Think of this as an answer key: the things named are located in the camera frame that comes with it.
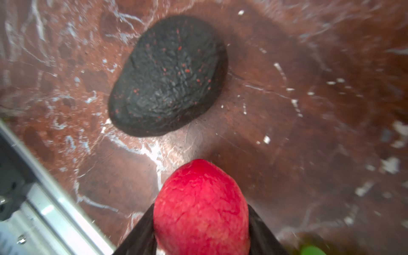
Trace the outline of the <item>black fake avocado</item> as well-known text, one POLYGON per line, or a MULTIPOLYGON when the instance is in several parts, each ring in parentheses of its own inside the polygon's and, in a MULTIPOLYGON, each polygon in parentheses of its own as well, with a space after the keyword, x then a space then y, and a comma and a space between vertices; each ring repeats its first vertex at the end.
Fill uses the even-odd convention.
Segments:
POLYGON ((206 113, 228 69, 223 38, 185 15, 156 22, 139 38, 108 100, 113 125, 134 137, 158 137, 206 113))

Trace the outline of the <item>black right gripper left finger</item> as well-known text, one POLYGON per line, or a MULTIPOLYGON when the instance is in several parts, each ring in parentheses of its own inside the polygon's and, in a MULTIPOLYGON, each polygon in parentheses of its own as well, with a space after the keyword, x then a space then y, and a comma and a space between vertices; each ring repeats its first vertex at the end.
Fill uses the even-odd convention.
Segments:
POLYGON ((156 255, 157 241, 154 234, 153 214, 154 204, 144 213, 113 255, 156 255))

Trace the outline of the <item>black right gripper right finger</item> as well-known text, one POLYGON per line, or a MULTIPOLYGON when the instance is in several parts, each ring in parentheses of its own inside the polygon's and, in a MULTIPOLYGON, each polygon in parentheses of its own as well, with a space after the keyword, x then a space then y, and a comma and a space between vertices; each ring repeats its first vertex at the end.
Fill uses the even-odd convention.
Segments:
POLYGON ((288 255, 287 250, 276 239, 256 211, 249 209, 249 255, 288 255))

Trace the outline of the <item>red fake peach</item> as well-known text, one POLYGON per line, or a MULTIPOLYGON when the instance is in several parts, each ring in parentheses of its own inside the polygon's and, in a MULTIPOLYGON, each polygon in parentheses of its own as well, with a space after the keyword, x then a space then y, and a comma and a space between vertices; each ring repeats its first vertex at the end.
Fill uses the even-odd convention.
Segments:
POLYGON ((204 159, 178 168, 164 183, 153 223, 168 255, 247 255, 249 208, 232 177, 204 159))

